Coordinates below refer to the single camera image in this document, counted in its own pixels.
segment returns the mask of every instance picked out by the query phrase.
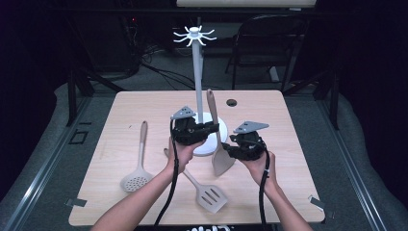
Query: chair leg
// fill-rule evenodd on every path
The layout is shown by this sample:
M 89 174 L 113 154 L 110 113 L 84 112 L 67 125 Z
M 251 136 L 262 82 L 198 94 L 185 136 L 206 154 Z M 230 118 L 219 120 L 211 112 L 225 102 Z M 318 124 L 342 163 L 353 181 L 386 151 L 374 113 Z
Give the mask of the chair leg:
M 234 61 L 234 69 L 232 71 L 232 90 L 235 89 L 235 78 L 237 77 L 237 60 Z
M 292 55 L 293 55 L 293 48 L 291 48 L 290 52 L 289 52 L 289 59 L 286 63 L 285 66 L 285 74 L 283 75 L 283 79 L 282 79 L 282 85 L 281 85 L 281 91 L 283 92 L 285 90 L 285 85 L 286 85 L 286 81 L 288 78 L 288 73 L 289 73 L 289 69 L 291 68 L 291 62 L 292 62 Z
M 225 67 L 225 74 L 226 73 L 228 73 L 228 69 L 229 69 L 229 66 L 230 66 L 230 64 L 231 64 L 231 61 L 232 61 L 232 56 L 229 58 L 229 60 L 228 60 L 228 64 L 227 64 L 227 67 Z
M 288 69 L 289 69 L 289 67 L 286 66 L 286 67 L 285 67 L 285 74 L 283 75 L 282 85 L 281 85 L 281 91 L 282 91 L 282 92 L 285 90 L 286 79 L 288 78 L 288 72 L 289 72 Z

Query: metal spatula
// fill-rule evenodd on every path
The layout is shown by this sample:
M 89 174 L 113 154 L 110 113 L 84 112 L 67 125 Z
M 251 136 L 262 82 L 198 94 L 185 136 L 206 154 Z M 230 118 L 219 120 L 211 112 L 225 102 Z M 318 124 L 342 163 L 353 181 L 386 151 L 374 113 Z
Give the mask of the metal spatula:
M 165 154 L 168 157 L 168 149 L 165 148 Z M 218 212 L 222 206 L 228 202 L 228 198 L 222 192 L 222 190 L 215 185 L 201 185 L 199 184 L 194 177 L 184 169 L 183 173 L 187 178 L 194 184 L 196 188 L 196 201 L 207 211 L 215 214 Z

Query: wooden spatula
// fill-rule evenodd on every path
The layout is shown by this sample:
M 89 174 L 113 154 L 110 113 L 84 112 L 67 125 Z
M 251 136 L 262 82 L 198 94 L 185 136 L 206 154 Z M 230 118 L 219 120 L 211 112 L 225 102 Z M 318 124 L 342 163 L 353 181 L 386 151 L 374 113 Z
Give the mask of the wooden spatula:
M 214 98 L 214 93 L 212 90 L 207 90 L 207 102 L 210 108 L 211 117 L 213 118 L 213 123 L 218 123 L 217 105 L 216 99 Z M 220 176 L 226 170 L 228 170 L 234 163 L 235 158 L 231 158 L 228 152 L 222 148 L 221 135 L 219 131 L 217 132 L 217 147 L 213 154 L 213 167 L 216 176 Z

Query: black chair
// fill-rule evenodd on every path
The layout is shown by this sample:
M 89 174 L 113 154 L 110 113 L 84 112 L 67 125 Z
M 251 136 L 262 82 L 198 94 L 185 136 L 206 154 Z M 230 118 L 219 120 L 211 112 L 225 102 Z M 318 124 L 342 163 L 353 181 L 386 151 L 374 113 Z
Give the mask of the black chair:
M 232 90 L 235 89 L 237 66 L 285 66 L 281 90 L 285 88 L 293 56 L 293 43 L 305 32 L 306 20 L 291 15 L 257 15 L 246 20 L 234 37 L 232 56 L 225 68 L 234 66 Z

